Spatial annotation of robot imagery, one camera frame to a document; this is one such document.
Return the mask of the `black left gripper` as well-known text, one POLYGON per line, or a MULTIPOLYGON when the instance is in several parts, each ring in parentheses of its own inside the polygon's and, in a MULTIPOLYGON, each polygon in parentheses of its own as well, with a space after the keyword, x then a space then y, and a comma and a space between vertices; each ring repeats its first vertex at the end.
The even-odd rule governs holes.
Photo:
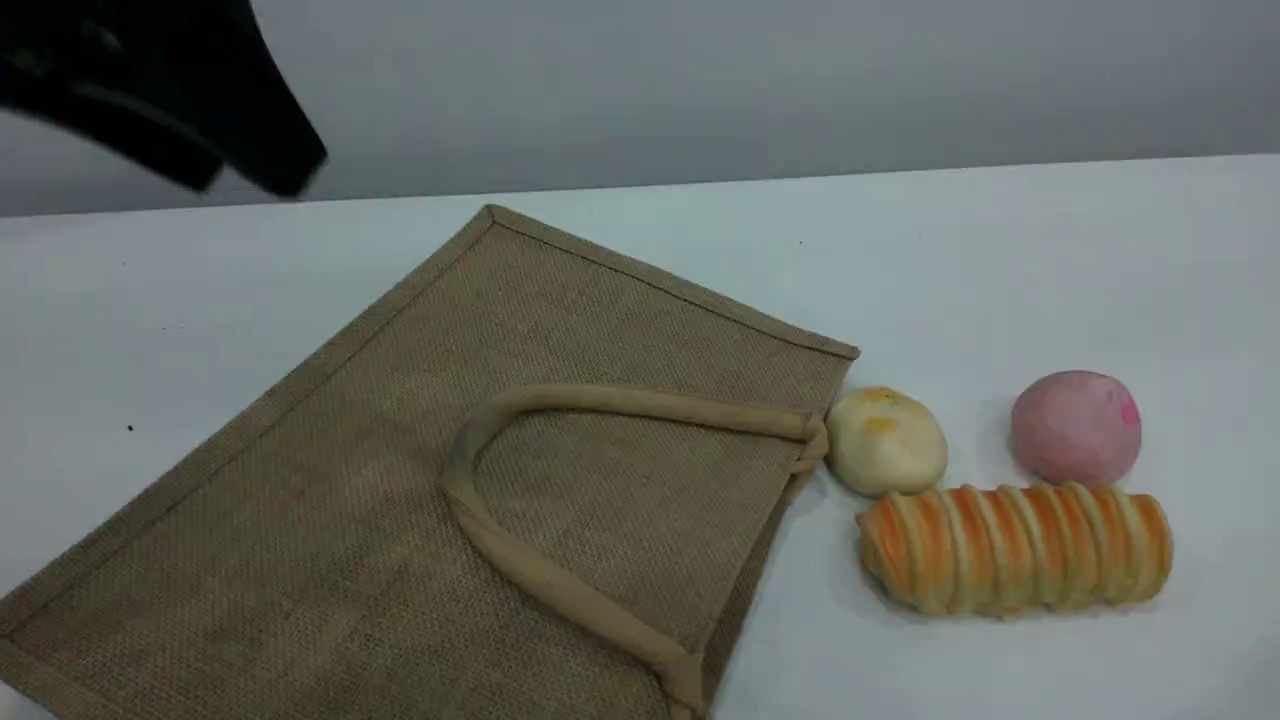
POLYGON ((1 105, 195 192, 224 161, 133 111, 223 113, 224 158, 280 199, 328 159, 250 1, 5 1, 1 105))

